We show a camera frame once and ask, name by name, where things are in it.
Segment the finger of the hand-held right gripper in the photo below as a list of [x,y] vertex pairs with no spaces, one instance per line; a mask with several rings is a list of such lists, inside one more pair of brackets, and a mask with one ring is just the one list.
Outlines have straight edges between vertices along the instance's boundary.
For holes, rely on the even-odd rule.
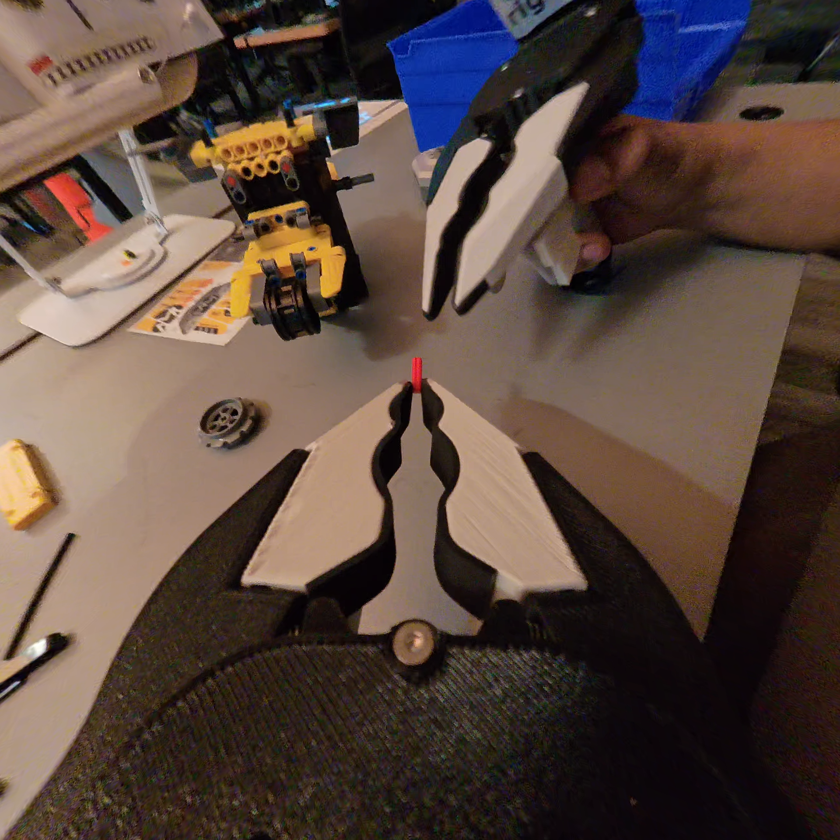
[[501,175],[496,144],[477,138],[438,157],[427,194],[422,311],[435,320],[459,276],[459,255],[468,232],[487,205]]
[[566,197],[559,149],[588,90],[581,81],[556,94],[518,129],[510,162],[460,247],[453,296],[458,314],[499,286],[510,263]]

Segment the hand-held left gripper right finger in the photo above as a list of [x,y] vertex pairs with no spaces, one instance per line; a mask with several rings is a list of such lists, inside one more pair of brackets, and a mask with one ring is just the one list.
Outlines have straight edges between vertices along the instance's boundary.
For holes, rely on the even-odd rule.
[[433,380],[421,386],[430,465],[443,487],[434,567],[475,619],[501,601],[583,593],[587,580],[512,438]]

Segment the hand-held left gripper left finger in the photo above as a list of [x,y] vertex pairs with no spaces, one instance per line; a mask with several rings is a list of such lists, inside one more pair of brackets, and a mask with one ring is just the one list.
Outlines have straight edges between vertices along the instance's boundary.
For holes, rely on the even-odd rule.
[[328,597],[357,613],[392,578],[388,483],[402,464],[411,383],[395,384],[316,438],[241,577],[246,587]]

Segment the black toy wheel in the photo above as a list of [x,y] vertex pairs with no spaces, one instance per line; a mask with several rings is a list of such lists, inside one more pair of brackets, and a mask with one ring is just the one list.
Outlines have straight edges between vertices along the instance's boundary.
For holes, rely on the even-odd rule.
[[270,406],[264,401],[224,398],[204,409],[196,428],[197,438],[209,449],[242,448],[265,430],[270,417]]

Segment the yellow toy vehicle model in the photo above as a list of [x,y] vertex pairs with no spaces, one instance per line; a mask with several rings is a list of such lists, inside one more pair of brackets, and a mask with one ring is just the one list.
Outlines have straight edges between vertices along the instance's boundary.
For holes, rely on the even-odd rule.
[[360,141],[356,98],[333,98],[197,140],[196,167],[212,167],[247,242],[230,287],[234,318],[270,326],[285,341],[320,333],[322,322],[369,294],[339,200],[373,183],[372,173],[339,176],[333,151]]

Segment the person's right forearm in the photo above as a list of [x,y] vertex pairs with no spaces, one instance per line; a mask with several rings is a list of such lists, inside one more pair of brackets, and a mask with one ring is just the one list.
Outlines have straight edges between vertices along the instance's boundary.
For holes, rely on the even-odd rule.
[[838,255],[839,121],[712,123],[700,224],[744,245]]

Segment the person's right hand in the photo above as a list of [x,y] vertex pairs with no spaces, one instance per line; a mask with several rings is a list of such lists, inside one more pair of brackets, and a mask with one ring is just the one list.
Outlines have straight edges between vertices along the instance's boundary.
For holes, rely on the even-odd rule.
[[715,203],[720,145],[698,125],[622,116],[579,163],[570,193],[596,228],[579,234],[576,269],[593,270],[615,245],[659,230],[703,231]]

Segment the grey toy battery box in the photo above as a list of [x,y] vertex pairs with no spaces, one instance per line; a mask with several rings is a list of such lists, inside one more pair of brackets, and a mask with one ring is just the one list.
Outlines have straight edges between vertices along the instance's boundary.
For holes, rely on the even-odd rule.
[[425,205],[434,200],[452,157],[452,150],[448,147],[437,147],[426,150],[413,159],[413,174]]

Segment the tagged blue plastic bin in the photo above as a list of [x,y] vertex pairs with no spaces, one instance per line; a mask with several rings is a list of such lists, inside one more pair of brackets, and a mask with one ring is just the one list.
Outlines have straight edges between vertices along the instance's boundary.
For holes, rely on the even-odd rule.
[[[689,119],[743,36],[750,1],[641,1],[638,87],[625,113]],[[464,2],[388,45],[420,151],[444,146],[517,42],[491,2]]]

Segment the sticker sheet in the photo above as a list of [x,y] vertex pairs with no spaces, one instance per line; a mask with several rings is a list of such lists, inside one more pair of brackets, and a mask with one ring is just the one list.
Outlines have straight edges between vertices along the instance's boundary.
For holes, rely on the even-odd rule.
[[209,259],[176,282],[130,333],[224,347],[245,326],[234,318],[231,283],[240,262]]

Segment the black toy axle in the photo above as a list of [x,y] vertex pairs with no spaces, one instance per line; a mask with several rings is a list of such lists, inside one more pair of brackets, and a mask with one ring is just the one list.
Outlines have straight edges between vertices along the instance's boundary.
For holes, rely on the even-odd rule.
[[31,598],[29,599],[26,608],[24,609],[23,615],[21,615],[17,626],[14,630],[14,634],[6,648],[6,652],[4,655],[5,660],[12,659],[21,647],[21,644],[25,640],[25,636],[28,632],[28,629],[33,622],[35,615],[39,609],[40,604],[42,603],[46,592],[56,575],[60,564],[62,563],[63,559],[67,555],[67,552],[70,550],[70,547],[77,539],[77,535],[74,532],[69,532],[66,537],[62,540],[58,550],[53,557],[52,561],[49,563],[45,573],[42,575],[38,585],[35,588],[34,593],[32,594]]

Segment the yellow toy beam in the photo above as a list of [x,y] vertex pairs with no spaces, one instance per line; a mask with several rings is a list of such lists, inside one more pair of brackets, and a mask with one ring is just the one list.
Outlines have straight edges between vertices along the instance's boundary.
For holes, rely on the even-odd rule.
[[59,502],[49,472],[35,447],[19,439],[1,446],[1,512],[18,532],[34,526]]

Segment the black marker pen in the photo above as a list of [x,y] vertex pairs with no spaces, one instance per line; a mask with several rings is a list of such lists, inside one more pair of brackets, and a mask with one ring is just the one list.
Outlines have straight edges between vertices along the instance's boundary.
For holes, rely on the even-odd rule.
[[38,670],[65,651],[73,637],[51,633],[27,646],[22,653],[1,661],[1,702],[5,702]]

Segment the red storage box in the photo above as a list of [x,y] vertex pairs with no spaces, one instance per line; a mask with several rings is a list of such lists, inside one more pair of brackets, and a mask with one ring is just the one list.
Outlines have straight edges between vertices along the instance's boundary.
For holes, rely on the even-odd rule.
[[66,172],[45,178],[43,184],[63,206],[87,242],[96,242],[111,233],[112,227],[98,220],[85,188]]

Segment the instruction booklet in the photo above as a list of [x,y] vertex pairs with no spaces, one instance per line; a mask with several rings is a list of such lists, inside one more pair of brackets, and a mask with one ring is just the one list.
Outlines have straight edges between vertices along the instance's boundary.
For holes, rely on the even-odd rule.
[[3,71],[47,103],[223,39],[200,1],[2,1]]

